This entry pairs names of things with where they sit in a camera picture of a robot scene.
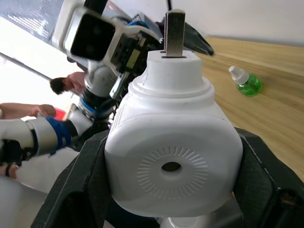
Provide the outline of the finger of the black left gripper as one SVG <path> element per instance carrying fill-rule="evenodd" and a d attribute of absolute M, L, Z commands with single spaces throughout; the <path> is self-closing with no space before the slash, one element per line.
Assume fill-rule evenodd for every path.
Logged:
<path fill-rule="evenodd" d="M 184 47 L 208 56 L 215 54 L 212 46 L 206 39 L 187 22 L 185 22 L 184 30 Z"/>

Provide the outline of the bare person hand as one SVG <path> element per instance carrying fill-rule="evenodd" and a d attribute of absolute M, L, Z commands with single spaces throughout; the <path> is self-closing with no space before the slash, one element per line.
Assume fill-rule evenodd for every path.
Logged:
<path fill-rule="evenodd" d="M 48 104 L 35 105 L 30 110 L 29 116 L 31 116 L 31 117 L 38 117 L 38 116 L 55 117 L 56 109 L 54 108 L 54 106 L 48 105 Z"/>

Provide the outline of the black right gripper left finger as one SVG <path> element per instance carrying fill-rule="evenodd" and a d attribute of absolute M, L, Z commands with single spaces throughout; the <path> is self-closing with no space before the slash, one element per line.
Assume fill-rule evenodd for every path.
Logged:
<path fill-rule="evenodd" d="M 110 200 L 105 165 L 109 131 L 97 133 L 61 172 L 31 227 L 102 228 Z"/>

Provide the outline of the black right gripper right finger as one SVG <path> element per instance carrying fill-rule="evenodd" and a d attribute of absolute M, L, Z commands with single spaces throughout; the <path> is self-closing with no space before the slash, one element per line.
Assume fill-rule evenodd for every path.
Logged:
<path fill-rule="evenodd" d="M 237 129 L 243 156 L 234 195 L 245 228 L 302 228 L 304 183 L 280 161 L 264 141 Z"/>

